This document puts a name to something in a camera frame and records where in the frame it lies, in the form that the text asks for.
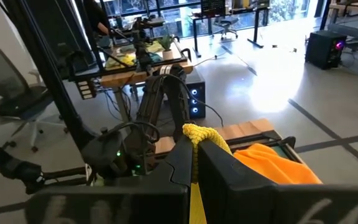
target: office chair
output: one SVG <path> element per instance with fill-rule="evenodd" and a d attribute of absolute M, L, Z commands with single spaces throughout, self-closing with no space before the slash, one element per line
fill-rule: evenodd
<path fill-rule="evenodd" d="M 228 32 L 235 34 L 236 38 L 238 38 L 237 31 L 235 29 L 231 28 L 232 25 L 234 25 L 238 21 L 239 21 L 239 18 L 237 18 L 237 17 L 232 18 L 231 20 L 226 20 L 223 17 L 215 18 L 213 25 L 223 28 L 223 30 L 218 30 L 218 31 L 214 32 L 213 34 L 222 34 L 221 40 L 223 40 L 223 35 L 226 35 Z"/>
<path fill-rule="evenodd" d="M 42 134 L 44 132 L 39 129 L 39 124 L 58 126 L 65 133 L 68 132 L 64 124 L 38 119 L 52 102 L 53 98 L 47 88 L 42 85 L 30 87 L 0 49 L 0 124 L 20 123 L 20 126 L 11 135 L 11 139 L 8 140 L 11 147 L 16 146 L 16 142 L 13 141 L 15 135 L 27 124 L 29 124 L 32 131 L 30 145 L 33 152 L 38 151 L 38 147 L 35 146 L 38 133 Z"/>

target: orange cloth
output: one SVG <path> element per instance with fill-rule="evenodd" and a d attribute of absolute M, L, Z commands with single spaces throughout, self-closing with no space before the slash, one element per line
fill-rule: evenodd
<path fill-rule="evenodd" d="M 278 184 L 322 184 L 308 166 L 282 158 L 272 148 L 262 144 L 236 151 L 234 157 Z"/>

